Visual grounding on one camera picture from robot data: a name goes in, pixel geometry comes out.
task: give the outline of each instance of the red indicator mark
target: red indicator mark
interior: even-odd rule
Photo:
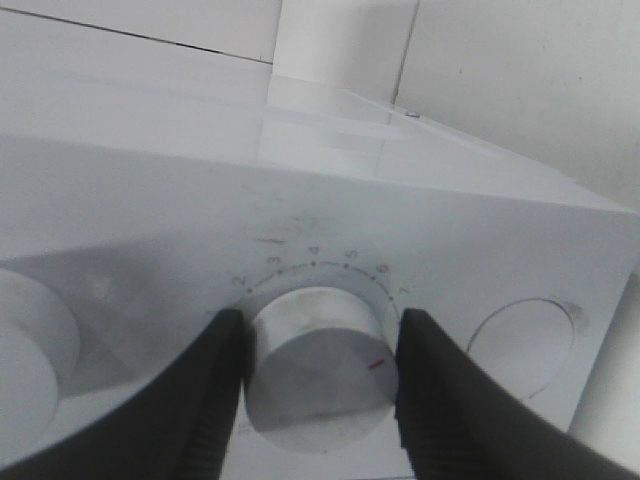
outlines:
[[[369,365],[369,370],[373,370],[374,368],[378,368],[383,363],[384,363],[384,358],[381,358],[380,360],[377,360],[377,361],[373,362],[371,365]]]

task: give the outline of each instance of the appliance top panel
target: appliance top panel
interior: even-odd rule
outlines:
[[[0,12],[0,68],[0,135],[626,211],[538,162],[264,63]]]

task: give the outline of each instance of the white appliance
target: white appliance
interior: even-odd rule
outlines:
[[[46,390],[0,385],[0,415],[40,415],[0,418],[21,438],[0,444],[4,465],[135,395],[220,309],[253,319],[304,287],[367,305],[390,348],[403,309],[428,310],[568,428],[637,259],[633,211],[261,63],[2,12],[0,69],[3,368],[15,379],[33,361]],[[36,334],[49,320],[73,326],[52,342]],[[274,444],[242,406],[223,472],[411,475],[390,406],[366,435],[315,453]]]

